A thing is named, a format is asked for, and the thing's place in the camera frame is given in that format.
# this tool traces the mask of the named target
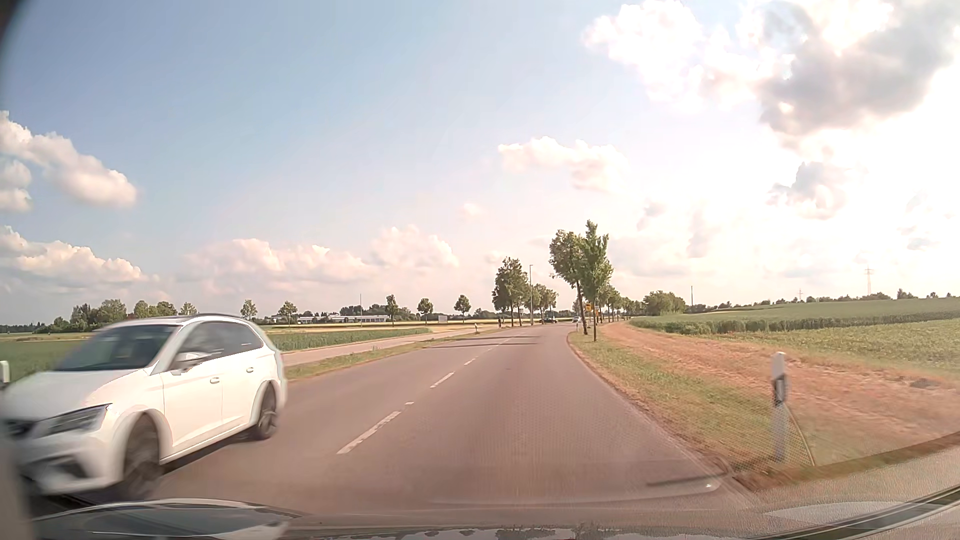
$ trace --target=side mirror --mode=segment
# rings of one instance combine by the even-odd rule
[[[174,356],[173,363],[170,364],[170,370],[174,375],[186,373],[191,368],[196,367],[210,357],[207,353],[177,353]]]

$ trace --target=car window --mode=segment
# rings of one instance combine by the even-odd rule
[[[216,323],[200,323],[186,336],[178,353],[226,354],[226,340],[217,331]]]
[[[240,323],[211,323],[217,326],[217,331],[225,342],[224,355],[236,355],[263,347],[263,342],[256,333],[246,325]]]
[[[67,355],[55,371],[147,367],[176,328],[175,325],[134,325],[96,332]]]

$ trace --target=green field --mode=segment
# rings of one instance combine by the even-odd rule
[[[748,331],[717,338],[826,354],[828,363],[907,368],[960,378],[960,319],[809,331]]]
[[[684,334],[863,327],[960,318],[960,298],[863,300],[742,307],[710,313],[635,317],[639,328]]]
[[[269,335],[281,351],[297,351],[429,332],[428,328],[421,326],[376,330],[271,331]],[[88,336],[89,334],[81,333],[4,334],[0,337],[0,360],[10,363],[11,380],[22,379],[32,373],[53,368]]]

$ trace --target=dirt field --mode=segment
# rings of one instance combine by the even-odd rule
[[[761,343],[737,343],[625,324],[600,327],[604,338],[662,368],[720,382],[769,399],[770,355]],[[890,451],[960,430],[955,380],[928,372],[833,362],[823,354],[785,351],[789,405],[817,464]]]

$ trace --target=car door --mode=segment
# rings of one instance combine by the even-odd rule
[[[260,382],[268,377],[264,351],[273,357],[273,351],[264,347],[256,332],[243,323],[217,323],[226,340],[228,365],[224,378],[224,428],[231,430],[246,425],[253,410],[253,399]]]
[[[224,342],[215,323],[187,326],[178,353],[209,355],[200,364],[180,372],[177,366],[160,374],[163,414],[170,425],[173,454],[223,432]]]

